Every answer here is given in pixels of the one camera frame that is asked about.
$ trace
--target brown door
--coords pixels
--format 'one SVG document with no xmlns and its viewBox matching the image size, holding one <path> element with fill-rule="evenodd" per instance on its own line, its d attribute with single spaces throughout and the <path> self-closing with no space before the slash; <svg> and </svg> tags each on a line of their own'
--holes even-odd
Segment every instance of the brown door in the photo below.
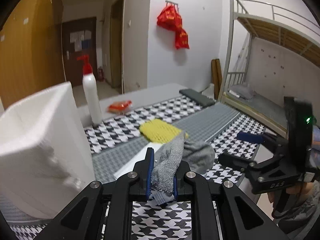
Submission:
<svg viewBox="0 0 320 240">
<path fill-rule="evenodd" d="M 61 0 L 20 0 L 0 30 L 0 97 L 4 109 L 65 81 Z"/>
<path fill-rule="evenodd" d="M 117 0 L 111 7 L 110 64 L 111 86 L 121 87 L 122 80 L 122 16 L 124 0 Z"/>
<path fill-rule="evenodd" d="M 83 61 L 77 57 L 88 54 L 93 74 L 98 79 L 96 51 L 97 18 L 85 18 L 62 23 L 62 53 L 66 80 L 72 87 L 82 85 Z"/>
</svg>

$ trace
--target metal screw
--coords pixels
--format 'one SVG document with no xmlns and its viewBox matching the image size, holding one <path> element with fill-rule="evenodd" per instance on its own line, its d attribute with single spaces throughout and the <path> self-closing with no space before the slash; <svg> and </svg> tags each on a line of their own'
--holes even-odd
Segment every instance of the metal screw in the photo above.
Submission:
<svg viewBox="0 0 320 240">
<path fill-rule="evenodd" d="M 135 178 L 138 176 L 138 173 L 136 173 L 135 171 L 130 171 L 128 172 L 128 177 L 129 178 Z"/>
<path fill-rule="evenodd" d="M 186 175 L 188 178 L 194 178 L 196 176 L 196 174 L 193 171 L 188 171 Z"/>
<path fill-rule="evenodd" d="M 233 183 L 232 183 L 230 180 L 226 180 L 226 181 L 223 183 L 223 185 L 224 185 L 225 187 L 233 187 Z"/>
<path fill-rule="evenodd" d="M 92 187 L 92 188 L 97 188 L 99 186 L 100 186 L 100 182 L 97 180 L 90 183 L 90 187 Z"/>
</svg>

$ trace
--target red plastic bag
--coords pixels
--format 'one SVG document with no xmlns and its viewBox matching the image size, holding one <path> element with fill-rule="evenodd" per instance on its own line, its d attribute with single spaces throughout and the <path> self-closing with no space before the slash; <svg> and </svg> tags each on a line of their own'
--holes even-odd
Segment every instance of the red plastic bag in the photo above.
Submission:
<svg viewBox="0 0 320 240">
<path fill-rule="evenodd" d="M 181 31 L 176 32 L 175 46 L 176 49 L 189 49 L 188 34 L 184 29 L 181 29 Z"/>
<path fill-rule="evenodd" d="M 182 29 L 182 18 L 177 12 L 175 5 L 167 5 L 157 17 L 157 25 L 169 31 Z"/>
</svg>

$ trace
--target red pump cap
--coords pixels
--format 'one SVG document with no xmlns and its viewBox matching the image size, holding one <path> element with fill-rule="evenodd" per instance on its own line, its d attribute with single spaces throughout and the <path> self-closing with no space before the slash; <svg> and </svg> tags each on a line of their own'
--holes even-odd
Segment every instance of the red pump cap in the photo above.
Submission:
<svg viewBox="0 0 320 240">
<path fill-rule="evenodd" d="M 83 60 L 83 75 L 88 75 L 92 73 L 92 66 L 89 63 L 89 55 L 85 54 L 80 57 L 77 57 L 77 60 Z"/>
</svg>

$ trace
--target white table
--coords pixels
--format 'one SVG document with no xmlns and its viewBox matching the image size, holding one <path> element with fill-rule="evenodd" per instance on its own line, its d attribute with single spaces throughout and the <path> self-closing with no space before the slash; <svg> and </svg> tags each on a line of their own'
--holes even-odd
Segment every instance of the white table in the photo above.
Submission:
<svg viewBox="0 0 320 240">
<path fill-rule="evenodd" d="M 153 88 L 142 89 L 142 90 L 126 93 L 123 95 L 118 95 L 111 98 L 103 99 L 100 101 L 102 117 L 103 119 L 107 119 L 117 115 L 117 114 L 106 112 L 107 107 L 115 101 L 131 100 L 133 104 L 133 108 L 138 108 L 142 106 L 155 104 L 161 101 L 165 101 L 170 98 L 181 96 L 181 94 L 179 93 L 179 90 L 185 89 L 185 88 L 186 87 L 181 86 L 179 84 L 172 83 L 172 84 L 166 84 L 166 85 L 157 86 Z M 78 112 L 79 112 L 83 127 L 89 126 L 91 124 L 91 118 L 90 118 L 88 106 L 85 105 L 85 106 L 79 107 Z M 260 145 L 254 160 L 259 163 L 271 158 L 272 156 L 273 155 L 270 151 L 268 151 L 265 147 Z M 244 193 L 246 193 L 246 195 L 255 203 L 258 202 L 260 195 L 252 194 L 251 192 L 252 187 L 247 178 L 244 178 L 242 180 L 239 188 Z"/>
</svg>

